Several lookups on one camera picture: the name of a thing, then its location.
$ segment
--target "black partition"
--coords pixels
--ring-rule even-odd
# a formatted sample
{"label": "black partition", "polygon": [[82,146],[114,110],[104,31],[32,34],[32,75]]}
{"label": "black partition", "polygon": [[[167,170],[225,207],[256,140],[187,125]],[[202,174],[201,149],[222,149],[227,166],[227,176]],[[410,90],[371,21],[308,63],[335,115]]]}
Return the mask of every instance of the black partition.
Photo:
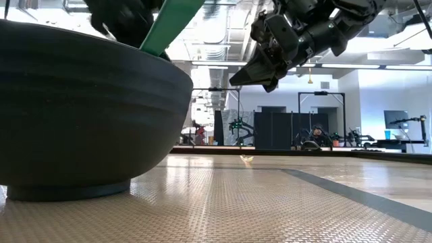
{"label": "black partition", "polygon": [[214,131],[215,141],[218,142],[219,146],[223,146],[223,122],[221,111],[215,111],[215,131]]}
{"label": "black partition", "polygon": [[298,128],[309,131],[310,126],[320,124],[325,131],[329,129],[327,114],[309,113],[261,113],[256,112],[254,116],[254,126],[256,130],[255,148],[263,150],[290,150],[292,139],[296,139]]}

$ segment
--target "bowl base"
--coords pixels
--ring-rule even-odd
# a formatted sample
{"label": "bowl base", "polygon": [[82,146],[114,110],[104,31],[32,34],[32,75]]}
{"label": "bowl base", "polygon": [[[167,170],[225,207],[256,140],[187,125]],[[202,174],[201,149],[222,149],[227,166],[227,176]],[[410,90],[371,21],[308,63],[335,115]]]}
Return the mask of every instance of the bowl base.
{"label": "bowl base", "polygon": [[130,180],[116,184],[84,187],[21,187],[8,186],[7,198],[28,202],[59,202],[109,196],[129,190]]}

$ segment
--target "small object on floor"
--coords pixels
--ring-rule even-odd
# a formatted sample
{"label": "small object on floor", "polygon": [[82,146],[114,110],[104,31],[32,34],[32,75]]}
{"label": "small object on floor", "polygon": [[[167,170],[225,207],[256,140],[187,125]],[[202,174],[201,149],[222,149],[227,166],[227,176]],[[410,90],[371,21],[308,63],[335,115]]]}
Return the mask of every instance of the small object on floor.
{"label": "small object on floor", "polygon": [[240,158],[243,160],[243,162],[252,162],[252,160],[254,159],[254,157],[246,157],[246,155],[240,155]]}
{"label": "small object on floor", "polygon": [[246,157],[246,155],[240,155],[240,158],[242,159],[244,165],[246,168],[251,168],[250,162],[254,159],[254,157]]}

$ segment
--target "green strap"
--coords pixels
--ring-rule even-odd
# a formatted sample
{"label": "green strap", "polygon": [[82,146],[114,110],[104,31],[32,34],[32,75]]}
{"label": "green strap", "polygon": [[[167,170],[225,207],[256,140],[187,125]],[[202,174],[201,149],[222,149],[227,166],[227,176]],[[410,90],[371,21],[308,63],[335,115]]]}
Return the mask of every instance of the green strap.
{"label": "green strap", "polygon": [[189,24],[205,0],[165,0],[141,51],[160,56]]}

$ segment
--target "computer monitor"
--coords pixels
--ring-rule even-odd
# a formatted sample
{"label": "computer monitor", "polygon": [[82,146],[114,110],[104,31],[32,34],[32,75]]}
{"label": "computer monitor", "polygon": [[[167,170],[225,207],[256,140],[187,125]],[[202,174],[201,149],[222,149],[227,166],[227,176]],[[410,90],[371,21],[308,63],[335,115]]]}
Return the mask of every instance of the computer monitor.
{"label": "computer monitor", "polygon": [[384,111],[385,129],[408,129],[408,122],[391,124],[394,121],[408,119],[407,111]]}

